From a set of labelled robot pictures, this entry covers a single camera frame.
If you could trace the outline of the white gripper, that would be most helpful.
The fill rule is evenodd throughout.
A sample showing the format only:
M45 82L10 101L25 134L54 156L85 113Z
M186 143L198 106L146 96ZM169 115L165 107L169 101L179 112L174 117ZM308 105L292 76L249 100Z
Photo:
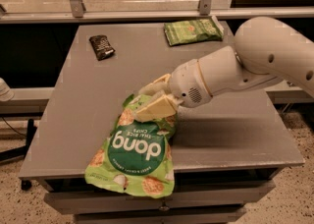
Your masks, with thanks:
M172 95L149 96L159 91L165 93L171 91ZM199 61L196 59L178 66L171 74L156 79L141 88L138 93L141 95L138 95L133 101L133 117L138 122L173 116L177 113L181 102L183 107L194 108L206 104L212 99L209 88L204 82Z

